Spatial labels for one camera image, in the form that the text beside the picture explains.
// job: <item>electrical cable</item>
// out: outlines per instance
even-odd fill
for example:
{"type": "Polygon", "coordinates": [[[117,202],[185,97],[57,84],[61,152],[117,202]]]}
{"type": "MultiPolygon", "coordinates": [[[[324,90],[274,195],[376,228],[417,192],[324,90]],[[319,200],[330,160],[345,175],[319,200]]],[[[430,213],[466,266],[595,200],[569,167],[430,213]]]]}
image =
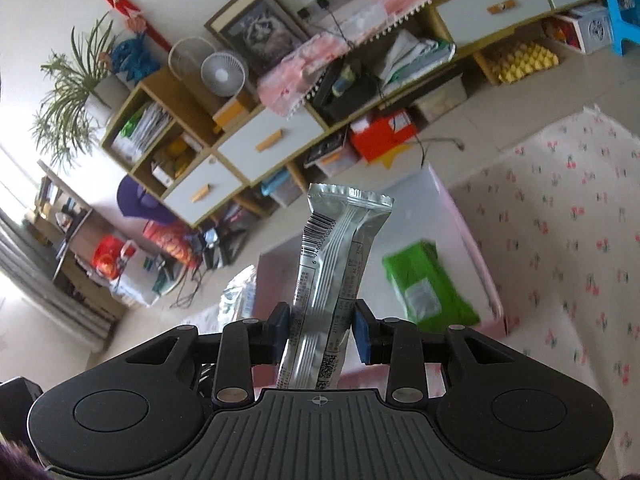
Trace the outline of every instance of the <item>electrical cable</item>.
{"type": "Polygon", "coordinates": [[[456,145],[456,148],[461,152],[465,151],[465,143],[462,140],[457,139],[455,137],[431,137],[429,139],[422,140],[418,137],[418,134],[414,134],[415,140],[406,140],[404,144],[419,144],[420,149],[422,150],[422,158],[420,160],[420,169],[424,167],[424,163],[427,159],[427,152],[429,151],[429,146],[432,142],[452,142],[456,145]]]}
{"type": "Polygon", "coordinates": [[[175,302],[169,306],[169,309],[180,308],[182,310],[185,310],[191,306],[194,298],[196,297],[196,294],[198,293],[198,291],[200,290],[200,287],[202,286],[202,280],[204,279],[204,275],[207,272],[207,271],[205,271],[204,273],[200,272],[201,266],[202,266],[202,263],[200,263],[195,269],[193,269],[190,280],[187,279],[186,274],[184,275],[184,277],[182,278],[182,284],[180,285],[180,289],[178,290],[178,297],[175,300],[175,302]],[[182,295],[182,292],[184,290],[184,285],[187,283],[187,281],[196,282],[196,287],[187,296],[185,296],[184,298],[181,298],[180,296],[182,295]]]}

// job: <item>blue stool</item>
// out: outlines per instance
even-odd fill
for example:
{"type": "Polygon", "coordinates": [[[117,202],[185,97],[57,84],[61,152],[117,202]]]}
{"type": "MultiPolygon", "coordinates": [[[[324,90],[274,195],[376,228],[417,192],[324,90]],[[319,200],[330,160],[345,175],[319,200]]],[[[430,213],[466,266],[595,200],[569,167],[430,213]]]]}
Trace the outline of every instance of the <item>blue stool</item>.
{"type": "Polygon", "coordinates": [[[624,54],[622,50],[622,42],[624,40],[640,44],[640,26],[632,23],[640,23],[640,16],[638,15],[640,0],[634,1],[636,6],[633,9],[620,10],[618,0],[607,0],[611,30],[613,32],[612,49],[619,56],[624,54]]]}

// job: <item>cardboard box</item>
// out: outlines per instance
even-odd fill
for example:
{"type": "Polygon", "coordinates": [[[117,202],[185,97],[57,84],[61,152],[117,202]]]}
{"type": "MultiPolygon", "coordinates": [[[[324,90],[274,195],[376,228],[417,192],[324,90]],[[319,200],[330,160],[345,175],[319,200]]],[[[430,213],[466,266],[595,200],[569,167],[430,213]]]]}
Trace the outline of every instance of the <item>cardboard box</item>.
{"type": "Polygon", "coordinates": [[[360,133],[353,132],[351,143],[365,160],[371,162],[411,139],[417,132],[409,114],[405,110],[399,110],[390,116],[376,119],[360,133]]]}
{"type": "MultiPolygon", "coordinates": [[[[431,167],[409,175],[384,193],[395,199],[394,208],[374,240],[358,297],[367,301],[379,319],[390,316],[406,319],[386,280],[382,257],[420,238],[428,238],[435,241],[438,257],[456,289],[478,313],[481,323],[474,328],[493,338],[504,337],[507,333],[504,311],[494,282],[462,215],[431,167]]],[[[291,302],[301,243],[299,234],[260,255],[254,317],[266,319],[279,301],[291,302]]],[[[364,372],[364,368],[350,335],[342,378],[353,383],[357,381],[353,374],[364,372]]],[[[273,384],[274,367],[254,371],[255,386],[273,384]]]]}
{"type": "Polygon", "coordinates": [[[587,4],[540,20],[545,36],[582,54],[590,54],[612,43],[609,11],[587,4]]]}

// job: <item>curtain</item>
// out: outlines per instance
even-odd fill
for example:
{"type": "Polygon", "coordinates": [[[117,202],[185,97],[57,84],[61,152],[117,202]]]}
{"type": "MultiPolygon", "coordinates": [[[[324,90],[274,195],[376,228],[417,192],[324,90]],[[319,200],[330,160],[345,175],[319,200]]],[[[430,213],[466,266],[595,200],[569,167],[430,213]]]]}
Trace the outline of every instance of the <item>curtain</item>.
{"type": "Polygon", "coordinates": [[[111,321],[59,290],[52,282],[57,261],[54,253],[39,244],[0,209],[0,268],[31,303],[71,336],[103,350],[111,321]]]}

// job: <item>potted plant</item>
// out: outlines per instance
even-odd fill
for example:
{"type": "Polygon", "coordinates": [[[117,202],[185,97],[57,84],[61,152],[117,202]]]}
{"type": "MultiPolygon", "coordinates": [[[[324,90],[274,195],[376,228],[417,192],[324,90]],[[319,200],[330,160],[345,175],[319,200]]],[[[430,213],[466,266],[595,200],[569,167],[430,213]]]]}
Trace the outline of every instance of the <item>potted plant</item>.
{"type": "Polygon", "coordinates": [[[50,155],[53,166],[72,166],[79,153],[91,153],[94,133],[102,124],[95,114],[87,113],[88,100],[92,110],[115,110],[129,94],[127,86],[100,60],[100,54],[111,53],[116,41],[111,34],[113,21],[100,30],[106,17],[97,20],[86,36],[76,34],[74,27],[72,55],[52,52],[40,67],[54,85],[40,103],[31,135],[36,149],[50,155]]]}

